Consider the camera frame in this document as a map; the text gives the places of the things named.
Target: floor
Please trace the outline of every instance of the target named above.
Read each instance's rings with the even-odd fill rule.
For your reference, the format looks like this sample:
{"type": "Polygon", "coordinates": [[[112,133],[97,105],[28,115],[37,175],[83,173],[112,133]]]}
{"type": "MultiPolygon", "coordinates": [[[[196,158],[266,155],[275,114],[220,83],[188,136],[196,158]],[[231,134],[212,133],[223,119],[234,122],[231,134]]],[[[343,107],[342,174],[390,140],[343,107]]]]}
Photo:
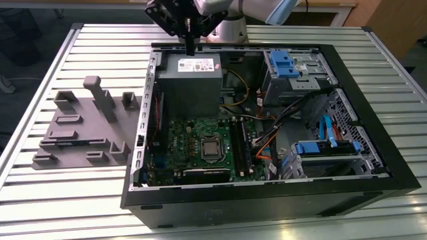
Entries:
{"type": "MultiPolygon", "coordinates": [[[[0,151],[7,145],[12,133],[32,96],[37,90],[41,79],[48,71],[57,50],[63,44],[72,23],[96,24],[151,24],[152,21],[141,10],[64,10],[64,18],[57,19],[52,9],[32,9],[32,15],[43,32],[41,38],[35,41],[41,52],[40,61],[27,67],[19,67],[0,54],[0,73],[17,79],[12,83],[16,86],[13,94],[0,93],[0,151]]],[[[416,43],[402,60],[406,67],[415,67],[411,75],[420,87],[427,91],[427,47],[416,43]]]]}

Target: ram slot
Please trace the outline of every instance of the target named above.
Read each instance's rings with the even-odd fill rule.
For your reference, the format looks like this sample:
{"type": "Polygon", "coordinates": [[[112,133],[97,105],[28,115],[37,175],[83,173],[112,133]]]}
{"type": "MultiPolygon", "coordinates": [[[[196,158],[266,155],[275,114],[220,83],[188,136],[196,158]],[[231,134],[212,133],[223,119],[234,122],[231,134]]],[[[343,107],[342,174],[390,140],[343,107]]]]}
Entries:
{"type": "Polygon", "coordinates": [[[228,122],[235,174],[244,177],[254,173],[247,129],[242,119],[232,118],[228,122]]]}

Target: aluminum workbench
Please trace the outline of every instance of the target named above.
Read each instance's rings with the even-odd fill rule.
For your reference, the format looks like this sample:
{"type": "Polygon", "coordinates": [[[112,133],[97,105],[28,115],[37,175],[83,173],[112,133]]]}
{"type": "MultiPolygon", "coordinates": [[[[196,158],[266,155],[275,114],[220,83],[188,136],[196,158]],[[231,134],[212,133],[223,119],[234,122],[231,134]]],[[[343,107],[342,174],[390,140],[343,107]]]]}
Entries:
{"type": "Polygon", "coordinates": [[[380,43],[358,27],[248,26],[252,43],[335,45],[422,189],[328,218],[148,229],[121,210],[125,167],[33,170],[53,117],[53,97],[101,77],[112,96],[143,94],[152,42],[175,42],[156,25],[85,24],[72,29],[0,158],[0,239],[424,239],[427,237],[427,95],[380,43]]]}

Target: motherboard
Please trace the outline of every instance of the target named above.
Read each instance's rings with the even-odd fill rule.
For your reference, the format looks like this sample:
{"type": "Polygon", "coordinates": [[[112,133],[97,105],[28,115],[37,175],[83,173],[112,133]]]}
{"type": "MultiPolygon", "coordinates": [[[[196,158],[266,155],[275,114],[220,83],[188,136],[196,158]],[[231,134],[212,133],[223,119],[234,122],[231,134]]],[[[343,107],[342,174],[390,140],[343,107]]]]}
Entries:
{"type": "MultiPolygon", "coordinates": [[[[251,141],[258,137],[255,122],[252,119],[244,119],[239,123],[244,127],[246,140],[251,141]]],[[[156,183],[152,185],[195,184],[194,180],[184,183],[177,181],[184,174],[198,176],[194,179],[203,179],[200,175],[227,176],[230,178],[227,182],[264,180],[263,161],[250,160],[250,169],[244,171],[244,164],[234,155],[236,141],[240,140],[231,137],[232,126],[231,119],[171,120],[168,122],[167,153],[153,157],[156,183]]],[[[247,154],[247,158],[243,158],[252,159],[250,146],[247,154]]]]}

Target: cpu socket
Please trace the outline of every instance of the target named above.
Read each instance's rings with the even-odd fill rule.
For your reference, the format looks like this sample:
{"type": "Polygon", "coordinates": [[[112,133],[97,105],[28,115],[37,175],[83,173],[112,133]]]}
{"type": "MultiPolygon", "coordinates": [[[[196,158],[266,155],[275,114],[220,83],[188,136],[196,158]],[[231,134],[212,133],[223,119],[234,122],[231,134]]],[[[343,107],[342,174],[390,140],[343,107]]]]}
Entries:
{"type": "Polygon", "coordinates": [[[224,160],[222,138],[219,136],[204,136],[200,140],[202,143],[202,159],[214,164],[224,160]]]}

